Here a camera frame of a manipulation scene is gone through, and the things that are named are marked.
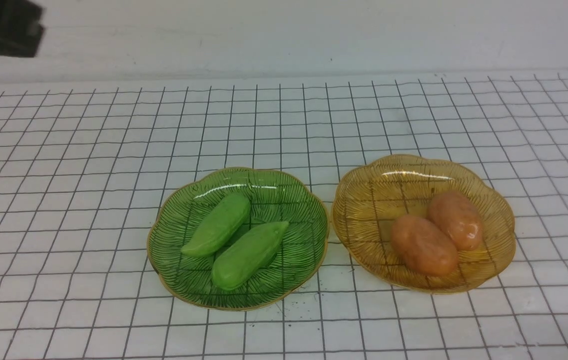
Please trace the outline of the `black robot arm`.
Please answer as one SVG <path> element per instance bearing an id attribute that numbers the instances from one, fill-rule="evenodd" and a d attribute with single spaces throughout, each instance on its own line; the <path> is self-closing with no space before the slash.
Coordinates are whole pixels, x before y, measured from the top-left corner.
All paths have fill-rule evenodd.
<path id="1" fill-rule="evenodd" d="M 0 57 L 36 57 L 45 29 L 44 7 L 32 0 L 0 0 Z"/>

